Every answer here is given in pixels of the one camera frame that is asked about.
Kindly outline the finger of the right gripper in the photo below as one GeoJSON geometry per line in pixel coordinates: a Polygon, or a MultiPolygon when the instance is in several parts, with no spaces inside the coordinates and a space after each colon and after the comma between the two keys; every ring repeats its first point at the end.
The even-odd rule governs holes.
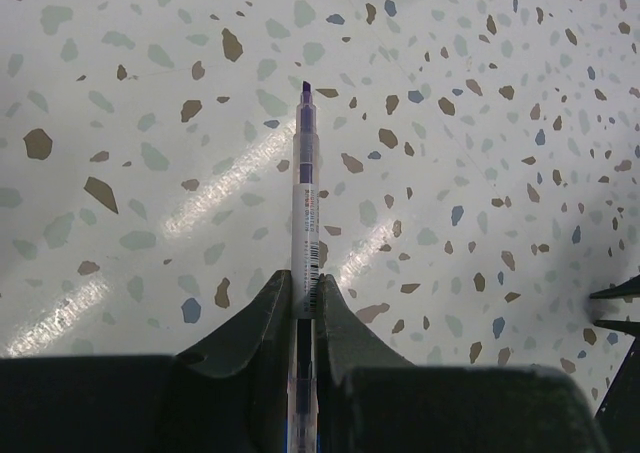
{"type": "Polygon", "coordinates": [[[640,336],[640,323],[634,321],[618,321],[618,320],[596,320],[594,325],[599,328],[628,334],[631,336],[640,336]]]}
{"type": "Polygon", "coordinates": [[[605,290],[601,290],[595,293],[591,293],[589,298],[592,300],[610,300],[619,298],[635,298],[640,295],[640,276],[629,279],[628,281],[610,287],[605,290]]]}

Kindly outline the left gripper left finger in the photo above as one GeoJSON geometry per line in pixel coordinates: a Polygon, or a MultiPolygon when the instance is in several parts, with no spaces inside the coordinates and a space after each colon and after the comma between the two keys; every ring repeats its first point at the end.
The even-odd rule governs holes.
{"type": "Polygon", "coordinates": [[[176,355],[1,363],[5,452],[282,452],[291,275],[176,355]]]}

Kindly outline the thin metal craft knife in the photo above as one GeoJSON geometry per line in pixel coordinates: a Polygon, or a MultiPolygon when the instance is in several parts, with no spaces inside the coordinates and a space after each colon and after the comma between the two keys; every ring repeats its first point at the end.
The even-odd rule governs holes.
{"type": "Polygon", "coordinates": [[[291,215],[291,359],[287,450],[317,450],[315,314],[319,279],[319,137],[309,82],[302,83],[293,137],[291,215]]]}

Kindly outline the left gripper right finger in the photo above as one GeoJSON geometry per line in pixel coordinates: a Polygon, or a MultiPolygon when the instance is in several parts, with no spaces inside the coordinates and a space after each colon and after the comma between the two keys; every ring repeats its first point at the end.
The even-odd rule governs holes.
{"type": "Polygon", "coordinates": [[[323,452],[606,452],[578,386],[543,366],[417,366],[317,287],[323,452]]]}

